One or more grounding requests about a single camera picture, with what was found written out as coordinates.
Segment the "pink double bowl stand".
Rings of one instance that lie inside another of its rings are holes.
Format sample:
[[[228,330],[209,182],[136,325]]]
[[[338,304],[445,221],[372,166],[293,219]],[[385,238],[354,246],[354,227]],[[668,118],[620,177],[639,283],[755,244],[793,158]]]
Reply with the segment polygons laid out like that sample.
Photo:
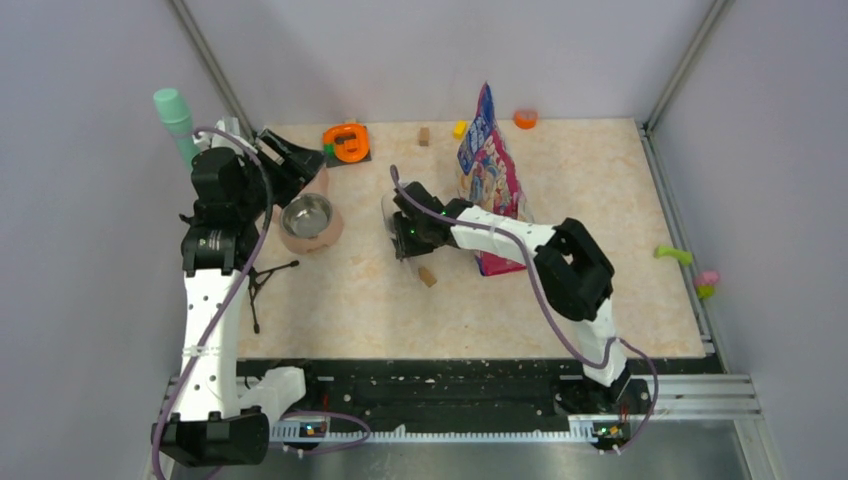
[[[304,190],[279,215],[280,238],[287,250],[306,255],[335,244],[344,220],[329,198],[330,177],[322,167]]]

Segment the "pet food bag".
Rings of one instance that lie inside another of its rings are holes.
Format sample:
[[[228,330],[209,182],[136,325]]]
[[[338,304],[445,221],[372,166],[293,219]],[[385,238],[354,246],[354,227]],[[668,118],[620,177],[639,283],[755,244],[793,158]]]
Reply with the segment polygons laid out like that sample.
[[[458,195],[496,215],[531,222],[533,215],[495,115],[490,86],[479,92],[475,115],[458,152]]]

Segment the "clear plastic scoop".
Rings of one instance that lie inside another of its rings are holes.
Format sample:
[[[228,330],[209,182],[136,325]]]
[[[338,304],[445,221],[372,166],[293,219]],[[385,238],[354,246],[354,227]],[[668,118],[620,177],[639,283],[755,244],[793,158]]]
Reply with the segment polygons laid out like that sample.
[[[395,193],[389,191],[381,197],[381,213],[383,226],[387,232],[387,236],[393,246],[397,245],[397,231],[395,226],[394,214],[398,212],[398,207],[394,202]]]

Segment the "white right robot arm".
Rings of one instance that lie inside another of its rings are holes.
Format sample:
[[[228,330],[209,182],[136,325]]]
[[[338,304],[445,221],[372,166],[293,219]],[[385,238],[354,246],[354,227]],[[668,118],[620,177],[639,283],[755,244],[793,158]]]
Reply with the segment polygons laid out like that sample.
[[[396,182],[392,201],[388,230],[398,259],[452,247],[524,266],[548,325],[590,380],[589,404],[612,412],[626,400],[630,372],[612,314],[615,270],[581,222],[528,223],[459,198],[442,203],[419,182]]]

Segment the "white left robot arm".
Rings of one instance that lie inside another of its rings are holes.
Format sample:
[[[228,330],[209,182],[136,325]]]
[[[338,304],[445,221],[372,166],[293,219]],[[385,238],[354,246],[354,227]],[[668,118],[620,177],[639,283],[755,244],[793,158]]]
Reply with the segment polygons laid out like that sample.
[[[321,173],[326,157],[268,130],[256,146],[218,130],[211,134],[227,142],[191,161],[196,200],[181,242],[187,303],[182,366],[151,443],[155,455],[187,467],[256,465],[281,414],[289,406],[302,414],[314,410],[321,388],[302,370],[282,367],[239,395],[241,305],[255,280],[253,264],[274,207],[296,199]]]

